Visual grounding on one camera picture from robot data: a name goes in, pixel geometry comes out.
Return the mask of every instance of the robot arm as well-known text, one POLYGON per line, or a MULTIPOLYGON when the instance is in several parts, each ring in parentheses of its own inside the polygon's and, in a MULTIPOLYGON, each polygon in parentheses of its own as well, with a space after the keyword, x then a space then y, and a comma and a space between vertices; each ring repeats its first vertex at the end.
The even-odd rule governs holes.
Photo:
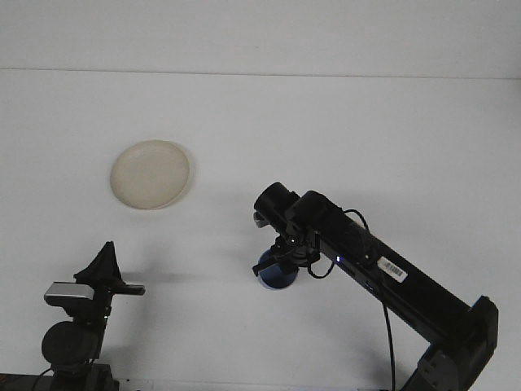
POLYGON ((280 235, 256 275, 276 264, 289 274, 324 254, 431 343, 402 391, 472 386, 497 344, 498 311, 487 297, 469 307, 315 191, 299 197, 277 182, 254 209, 257 225, 280 235))

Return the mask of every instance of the sticker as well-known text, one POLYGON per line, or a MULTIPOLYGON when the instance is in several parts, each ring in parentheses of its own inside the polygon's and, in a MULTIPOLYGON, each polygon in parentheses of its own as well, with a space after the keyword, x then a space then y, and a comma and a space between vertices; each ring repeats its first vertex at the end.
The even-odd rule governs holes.
POLYGON ((404 270, 400 269, 398 266, 384 257, 378 259, 378 267, 399 283, 403 283, 404 279, 407 278, 407 273, 405 273, 404 270))

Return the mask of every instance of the white plate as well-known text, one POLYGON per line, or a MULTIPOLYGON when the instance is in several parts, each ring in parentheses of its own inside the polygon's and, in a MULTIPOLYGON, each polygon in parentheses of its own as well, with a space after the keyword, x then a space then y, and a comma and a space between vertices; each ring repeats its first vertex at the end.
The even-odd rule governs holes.
POLYGON ((111 171, 111 188, 123 204, 136 209, 160 209, 183 193, 190 162, 175 143, 148 140, 126 149, 111 171))

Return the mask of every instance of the white wall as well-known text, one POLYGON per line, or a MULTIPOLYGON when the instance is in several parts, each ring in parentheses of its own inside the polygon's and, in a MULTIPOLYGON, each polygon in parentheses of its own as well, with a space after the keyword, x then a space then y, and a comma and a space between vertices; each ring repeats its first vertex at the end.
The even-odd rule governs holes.
POLYGON ((0 67, 521 77, 518 0, 0 3, 0 67))

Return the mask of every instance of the blue object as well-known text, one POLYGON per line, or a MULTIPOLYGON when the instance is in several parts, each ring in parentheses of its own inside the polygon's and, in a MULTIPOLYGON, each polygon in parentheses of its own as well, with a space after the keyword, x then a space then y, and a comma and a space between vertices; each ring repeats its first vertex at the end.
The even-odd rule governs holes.
MULTIPOLYGON (((269 260, 269 250, 265 251, 259 259, 259 265, 269 260)), ((282 272, 280 265, 276 263, 267 269, 259 272, 259 282, 268 289, 284 289, 289 287, 296 279, 298 270, 286 275, 282 272)))

